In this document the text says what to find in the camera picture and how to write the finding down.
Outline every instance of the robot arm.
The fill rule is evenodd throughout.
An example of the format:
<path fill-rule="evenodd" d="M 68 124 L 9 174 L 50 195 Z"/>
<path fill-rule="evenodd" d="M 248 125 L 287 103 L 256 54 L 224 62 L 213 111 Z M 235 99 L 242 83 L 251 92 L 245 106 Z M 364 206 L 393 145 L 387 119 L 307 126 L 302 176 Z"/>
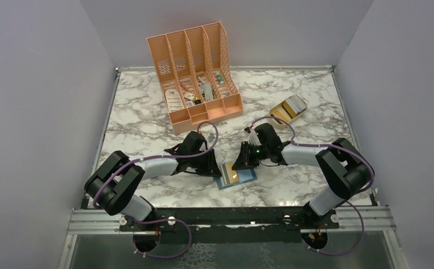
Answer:
<path fill-rule="evenodd" d="M 309 221 L 317 222 L 335 206 L 349 200 L 370 181 L 371 168 L 363 165 L 351 154 L 327 146 L 307 147 L 294 145 L 290 141 L 281 142 L 269 123 L 257 126 L 252 132 L 256 134 L 257 139 L 250 133 L 250 137 L 253 138 L 250 141 L 254 143 L 241 144 L 233 170 L 254 168 L 265 159 L 279 165 L 303 164 L 321 168 L 328 186 L 304 205 Z M 332 145 L 361 156 L 345 138 L 337 139 Z"/>
<path fill-rule="evenodd" d="M 97 198 L 100 206 L 109 214 L 123 213 L 137 220 L 144 220 L 153 210 L 152 205 L 143 197 L 134 195 L 139 183 L 144 179 L 159 177 L 161 175 L 175 175 L 186 171 L 188 167 L 194 168 L 199 175 L 221 177 L 214 150 L 199 157 L 187 157 L 201 153 L 203 144 L 207 145 L 205 138 L 197 132 L 190 132 L 184 142 L 171 149 L 165 150 L 161 155 L 142 158 L 134 164 L 127 166 L 118 175 L 120 180 L 111 180 Z M 96 194 L 120 167 L 129 163 L 129 157 L 121 151 L 113 152 L 85 184 L 85 192 L 96 198 Z"/>

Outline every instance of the organizer compartment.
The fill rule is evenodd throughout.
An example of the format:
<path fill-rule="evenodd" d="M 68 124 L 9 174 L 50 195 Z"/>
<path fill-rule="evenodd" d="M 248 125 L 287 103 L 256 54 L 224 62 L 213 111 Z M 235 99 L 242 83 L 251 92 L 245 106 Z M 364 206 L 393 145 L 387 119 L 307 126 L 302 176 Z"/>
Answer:
<path fill-rule="evenodd" d="M 155 36 L 147 42 L 162 94 L 165 97 L 166 90 L 174 89 L 183 102 L 183 108 L 173 112 L 167 104 L 177 135 L 196 129 L 204 120 L 220 122 L 243 114 L 241 96 L 230 76 L 227 34 L 220 22 Z M 210 83 L 213 100 L 203 97 L 197 77 Z M 184 98 L 186 88 L 201 104 Z"/>

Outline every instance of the gray wall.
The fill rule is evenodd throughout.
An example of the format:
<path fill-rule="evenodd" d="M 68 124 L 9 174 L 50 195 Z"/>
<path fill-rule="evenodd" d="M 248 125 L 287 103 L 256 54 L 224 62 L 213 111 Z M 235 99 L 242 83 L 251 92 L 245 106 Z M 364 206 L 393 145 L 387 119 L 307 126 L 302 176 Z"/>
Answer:
<path fill-rule="evenodd" d="M 58 265 L 113 73 L 78 0 L 0 1 L 0 268 Z"/>
<path fill-rule="evenodd" d="M 372 0 L 81 0 L 116 66 L 152 66 L 146 38 L 221 21 L 230 64 L 337 64 Z"/>
<path fill-rule="evenodd" d="M 374 0 L 336 77 L 410 268 L 434 268 L 434 1 Z"/>

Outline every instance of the small box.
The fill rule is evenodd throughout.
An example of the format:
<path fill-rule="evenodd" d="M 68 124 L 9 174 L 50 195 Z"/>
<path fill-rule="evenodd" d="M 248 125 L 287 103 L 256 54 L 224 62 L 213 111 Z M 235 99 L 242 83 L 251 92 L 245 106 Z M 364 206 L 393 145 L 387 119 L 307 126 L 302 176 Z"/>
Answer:
<path fill-rule="evenodd" d="M 278 117 L 291 124 L 295 120 L 301 118 L 306 110 L 307 104 L 299 98 L 299 96 L 294 94 L 270 109 L 269 115 Z M 284 129 L 287 127 L 286 124 L 278 123 L 275 119 L 268 119 L 268 121 L 272 126 L 278 129 Z"/>

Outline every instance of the marble countertop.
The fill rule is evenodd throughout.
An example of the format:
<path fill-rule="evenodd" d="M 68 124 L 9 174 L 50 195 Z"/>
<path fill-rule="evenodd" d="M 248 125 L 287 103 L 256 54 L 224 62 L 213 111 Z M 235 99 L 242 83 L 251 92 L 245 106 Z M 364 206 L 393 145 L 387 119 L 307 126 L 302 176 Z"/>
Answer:
<path fill-rule="evenodd" d="M 243 99 L 244 115 L 217 124 L 217 162 L 235 160 L 240 143 L 247 139 L 243 129 L 255 118 L 285 98 L 298 94 L 308 109 L 292 125 L 296 141 L 333 142 L 338 137 L 352 140 L 347 120 L 329 71 L 231 71 Z M 207 136 L 210 126 L 203 127 Z M 277 130 L 288 140 L 288 128 Z M 181 143 L 187 133 L 174 135 L 155 72 L 122 72 L 109 124 L 100 154 L 100 164 L 115 150 L 131 159 L 159 154 Z M 156 207 L 230 207 L 230 206 L 302 206 L 326 186 L 319 168 L 306 165 L 255 169 L 257 180 L 219 190 L 211 177 L 180 173 L 147 179 L 136 194 Z M 351 201 L 370 205 L 368 191 Z"/>

